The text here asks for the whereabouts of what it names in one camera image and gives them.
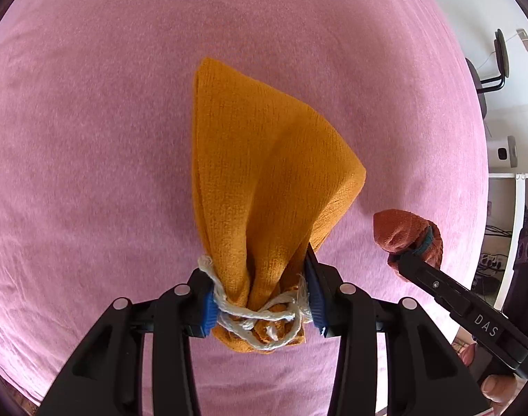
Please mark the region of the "person right hand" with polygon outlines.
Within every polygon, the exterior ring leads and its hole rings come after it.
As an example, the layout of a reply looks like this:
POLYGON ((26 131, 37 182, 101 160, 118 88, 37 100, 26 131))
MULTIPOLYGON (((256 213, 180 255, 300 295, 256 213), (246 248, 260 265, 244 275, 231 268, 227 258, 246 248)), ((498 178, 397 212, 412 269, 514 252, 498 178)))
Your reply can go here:
MULTIPOLYGON (((474 360, 476 353, 476 343, 463 347, 458 352, 458 356, 463 363, 469 367, 474 360)), ((512 403, 520 390, 520 384, 514 376, 488 376, 481 385, 483 395, 491 401, 493 411, 500 415, 512 403)))

